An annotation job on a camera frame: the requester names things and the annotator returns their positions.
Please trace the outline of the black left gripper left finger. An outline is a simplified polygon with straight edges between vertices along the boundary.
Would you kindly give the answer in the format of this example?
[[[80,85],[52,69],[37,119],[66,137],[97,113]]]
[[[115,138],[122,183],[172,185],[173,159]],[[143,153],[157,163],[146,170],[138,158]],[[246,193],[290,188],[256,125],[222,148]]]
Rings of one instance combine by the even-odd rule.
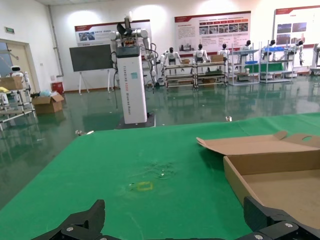
[[[36,240],[97,240],[105,223],[105,201],[98,199],[88,210],[69,215],[58,227]]]

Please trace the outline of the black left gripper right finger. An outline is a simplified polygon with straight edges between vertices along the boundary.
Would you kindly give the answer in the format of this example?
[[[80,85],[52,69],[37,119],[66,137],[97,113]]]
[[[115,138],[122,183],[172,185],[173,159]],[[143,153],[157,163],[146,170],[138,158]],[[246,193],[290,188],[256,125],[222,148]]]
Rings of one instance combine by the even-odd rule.
[[[240,240],[319,240],[320,230],[302,224],[281,209],[266,207],[252,196],[243,200],[243,215],[251,233]]]

